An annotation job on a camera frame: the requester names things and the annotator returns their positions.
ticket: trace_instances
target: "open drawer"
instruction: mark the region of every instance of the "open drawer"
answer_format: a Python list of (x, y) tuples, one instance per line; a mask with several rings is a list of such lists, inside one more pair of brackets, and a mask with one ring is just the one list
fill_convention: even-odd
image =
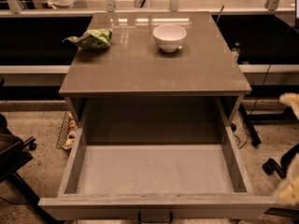
[(57, 198), (57, 219), (248, 218), (253, 194), (221, 98), (87, 99)]

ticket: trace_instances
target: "floor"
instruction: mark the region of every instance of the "floor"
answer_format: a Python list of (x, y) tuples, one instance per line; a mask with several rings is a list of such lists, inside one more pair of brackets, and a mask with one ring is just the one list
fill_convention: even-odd
[[(245, 100), (245, 108), (254, 113), (280, 112), (285, 108), (277, 100)], [(57, 147), (67, 106), (64, 101), (47, 102), (0, 102), (0, 112), (7, 117), (8, 128), (22, 139), (33, 136), (37, 149), (31, 151), (33, 159), (22, 167), (18, 173), (36, 192), (39, 197), (56, 197), (68, 154)], [(266, 175), (262, 165), (268, 158), (279, 161), (282, 154), (299, 142), (298, 122), (255, 125), (262, 143), (254, 147), (249, 131), (243, 119), (237, 114), (235, 141), (239, 144), (241, 156), (249, 173), (249, 179), (257, 195), (271, 195), (280, 182), (277, 174)], [(23, 197), (8, 182), (0, 184), (0, 197), (13, 203), (26, 203)], [(103, 223), (130, 224), (136, 221), (102, 220), (102, 221), (68, 221), (67, 223)], [(40, 217), (27, 204), (10, 204), (0, 200), (0, 223), (43, 223)], [(193, 219), (174, 220), (184, 224), (280, 224), (293, 223), (285, 217), (260, 215), (256, 219), (242, 219), (239, 222), (231, 219)]]

